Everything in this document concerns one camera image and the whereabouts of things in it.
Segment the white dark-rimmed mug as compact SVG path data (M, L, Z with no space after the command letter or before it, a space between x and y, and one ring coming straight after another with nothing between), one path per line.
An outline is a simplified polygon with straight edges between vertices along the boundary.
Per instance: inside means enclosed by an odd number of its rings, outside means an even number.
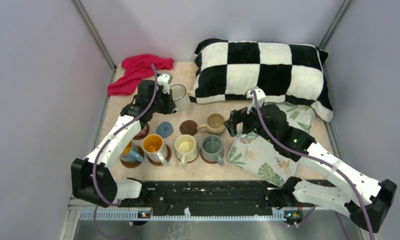
M191 101L186 87L182 84L170 86L172 91L172 100L176 105L177 112L183 112L190 108Z

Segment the beige ceramic mug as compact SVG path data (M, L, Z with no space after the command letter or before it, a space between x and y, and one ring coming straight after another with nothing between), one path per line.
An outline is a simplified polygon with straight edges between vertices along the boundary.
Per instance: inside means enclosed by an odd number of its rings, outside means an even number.
M213 135L221 135L225 131L224 117L219 113L209 115L206 122L197 126L198 131L207 132Z

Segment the blue-grey apple coaster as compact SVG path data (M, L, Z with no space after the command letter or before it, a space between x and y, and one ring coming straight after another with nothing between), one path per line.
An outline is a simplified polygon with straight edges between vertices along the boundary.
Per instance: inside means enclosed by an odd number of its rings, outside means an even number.
M164 121L160 123L156 128L156 134L161 136L163 139L168 138L174 132L174 128L170 122Z

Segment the dark walnut wooden coaster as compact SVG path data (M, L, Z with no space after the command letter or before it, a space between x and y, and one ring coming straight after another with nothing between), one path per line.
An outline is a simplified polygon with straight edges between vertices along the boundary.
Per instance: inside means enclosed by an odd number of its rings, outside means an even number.
M150 126L147 123L145 125L145 127L133 139L134 140L141 140L141 139L145 138L149 134L149 131L150 131Z
M198 132L198 124L193 120L185 120L181 123L179 130L182 135L194 136Z

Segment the grey ceramic mug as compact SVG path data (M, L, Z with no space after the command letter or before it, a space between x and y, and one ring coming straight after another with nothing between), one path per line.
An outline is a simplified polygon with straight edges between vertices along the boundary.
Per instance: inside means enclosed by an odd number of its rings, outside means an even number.
M223 142L219 136L210 134L206 136L201 143L201 154L211 162L217 161L220 166L224 165L224 148Z

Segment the orange cup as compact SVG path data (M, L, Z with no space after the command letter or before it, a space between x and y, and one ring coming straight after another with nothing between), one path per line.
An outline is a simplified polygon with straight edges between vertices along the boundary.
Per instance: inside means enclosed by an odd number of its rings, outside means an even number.
M146 151L154 153L160 150L163 144L165 144L165 142L161 136L157 134L151 134L143 140L142 148L145 153Z

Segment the amber wooden coaster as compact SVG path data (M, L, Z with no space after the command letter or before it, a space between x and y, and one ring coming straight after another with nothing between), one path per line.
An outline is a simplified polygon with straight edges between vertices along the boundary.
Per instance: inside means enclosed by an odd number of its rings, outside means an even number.
M198 148L195 148L190 152L180 152L178 150L176 151L176 157L183 166L195 161L199 157L199 155L200 152Z
M205 163L208 163L208 164L218 164L217 161L208 161L208 160L206 160L206 159L203 157L203 155L201 154L201 152L200 152L200 157L201 157L201 159L202 159Z
M171 149L167 144L163 144L160 148L160 150L156 152L148 152L147 153L147 158L155 166L163 166L163 165L168 165L168 162L170 161L171 158Z

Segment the cream ceramic mug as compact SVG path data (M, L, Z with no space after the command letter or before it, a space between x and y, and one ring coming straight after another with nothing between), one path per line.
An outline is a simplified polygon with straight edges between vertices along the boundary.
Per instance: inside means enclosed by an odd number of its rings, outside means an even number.
M197 142L195 138L191 135L184 134L178 137L175 141L175 150L180 151L182 153L187 153L195 148L198 148Z

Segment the blue mug yellow inside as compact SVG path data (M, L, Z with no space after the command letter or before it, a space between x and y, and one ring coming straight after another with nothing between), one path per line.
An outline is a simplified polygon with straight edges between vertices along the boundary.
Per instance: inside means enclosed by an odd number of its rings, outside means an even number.
M140 165L144 161L144 151L134 141L131 141L120 155L124 165Z

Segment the brown wooden coaster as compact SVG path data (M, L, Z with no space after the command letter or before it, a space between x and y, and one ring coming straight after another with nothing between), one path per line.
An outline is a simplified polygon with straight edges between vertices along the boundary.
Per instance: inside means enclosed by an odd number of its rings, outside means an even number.
M121 155L120 162L127 168L135 168L143 163L144 158L144 150L137 145L136 149L132 148L127 154Z

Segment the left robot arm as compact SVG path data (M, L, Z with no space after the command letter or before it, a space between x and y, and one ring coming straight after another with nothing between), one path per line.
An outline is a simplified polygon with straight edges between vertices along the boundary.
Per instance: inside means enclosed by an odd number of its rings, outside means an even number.
M86 157L73 161L71 185L74 197L103 208L126 199L137 207L146 204L148 193L142 189L140 181L115 180L111 170L125 147L155 113L168 115L176 112L169 85L171 81L169 74L160 74L156 80L142 80L133 101L121 110L112 130Z

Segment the floral white tray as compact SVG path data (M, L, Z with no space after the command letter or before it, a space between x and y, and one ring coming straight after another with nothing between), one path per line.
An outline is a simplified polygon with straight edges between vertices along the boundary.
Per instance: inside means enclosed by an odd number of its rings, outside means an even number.
M290 126L310 133L315 112L309 106L291 103L275 105L286 114ZM242 130L241 123L237 126L237 135L228 154L231 165L278 187L299 172L297 163L280 155L271 143L254 132L243 134Z

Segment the crumpled pink cloth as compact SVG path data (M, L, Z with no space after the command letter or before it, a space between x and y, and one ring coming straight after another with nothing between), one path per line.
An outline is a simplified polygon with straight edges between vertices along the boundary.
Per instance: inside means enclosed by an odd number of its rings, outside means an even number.
M172 58L162 58L153 54L128 57L121 63L121 67L125 69L124 75L108 86L107 96L130 96L143 79L154 75L152 65L157 70L172 70L173 63Z

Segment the black white checkered pillow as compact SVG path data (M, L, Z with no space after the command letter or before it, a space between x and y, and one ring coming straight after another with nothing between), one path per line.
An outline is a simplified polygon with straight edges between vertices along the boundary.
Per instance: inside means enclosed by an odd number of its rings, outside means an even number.
M209 38L194 54L194 103L242 101L257 87L267 102L305 105L326 122L333 118L323 70L329 54L317 46Z

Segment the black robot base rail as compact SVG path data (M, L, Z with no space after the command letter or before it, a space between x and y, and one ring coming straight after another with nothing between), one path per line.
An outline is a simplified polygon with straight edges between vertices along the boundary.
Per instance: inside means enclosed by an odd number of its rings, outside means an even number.
M262 180L146 181L138 198L121 201L122 208L149 208L154 216L270 216L276 210L305 207L283 198L279 188Z

